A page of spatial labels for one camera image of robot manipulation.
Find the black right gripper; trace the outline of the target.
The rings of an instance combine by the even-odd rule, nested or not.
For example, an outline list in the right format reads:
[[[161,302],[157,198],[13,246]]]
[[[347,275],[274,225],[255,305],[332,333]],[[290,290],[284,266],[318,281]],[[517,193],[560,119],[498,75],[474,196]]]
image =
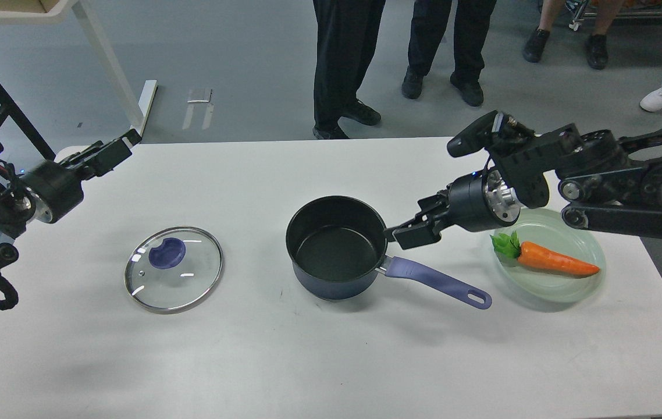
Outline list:
[[[523,207],[498,170],[456,178],[447,189],[419,199],[417,204],[416,217],[384,229],[385,239],[397,242],[403,250],[435,244],[441,241],[441,232],[453,225],[469,232],[514,225]]]

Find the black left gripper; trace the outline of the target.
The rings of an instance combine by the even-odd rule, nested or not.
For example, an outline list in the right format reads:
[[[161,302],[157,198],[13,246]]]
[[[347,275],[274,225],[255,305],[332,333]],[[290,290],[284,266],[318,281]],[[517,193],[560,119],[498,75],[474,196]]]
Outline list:
[[[142,136],[135,129],[126,131],[114,140],[97,141],[78,155],[78,169],[43,160],[20,176],[23,188],[35,205],[34,218],[39,222],[57,223],[84,197],[82,180],[102,177],[132,155]]]

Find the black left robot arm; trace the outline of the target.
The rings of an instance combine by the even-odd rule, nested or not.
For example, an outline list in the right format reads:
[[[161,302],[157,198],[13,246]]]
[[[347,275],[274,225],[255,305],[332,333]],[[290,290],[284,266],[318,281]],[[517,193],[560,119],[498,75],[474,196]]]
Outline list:
[[[96,141],[59,162],[45,159],[25,172],[1,158],[0,142],[0,311],[18,304],[15,287],[2,273],[18,260],[13,240],[25,233],[30,222],[59,222],[81,204],[84,181],[111,172],[141,141],[137,130],[131,129],[114,140]]]

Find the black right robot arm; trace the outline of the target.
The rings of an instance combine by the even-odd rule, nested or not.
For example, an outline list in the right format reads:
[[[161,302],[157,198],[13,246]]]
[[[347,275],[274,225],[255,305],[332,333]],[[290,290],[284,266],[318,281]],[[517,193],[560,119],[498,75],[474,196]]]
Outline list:
[[[512,226],[523,207],[546,207],[547,172],[567,205],[562,221],[591,230],[662,239],[662,128],[617,139],[610,130],[579,133],[569,124],[544,134],[491,111],[448,141],[454,157],[487,151],[482,170],[419,200],[410,220],[385,230],[403,249],[439,242],[457,225],[470,232]]]

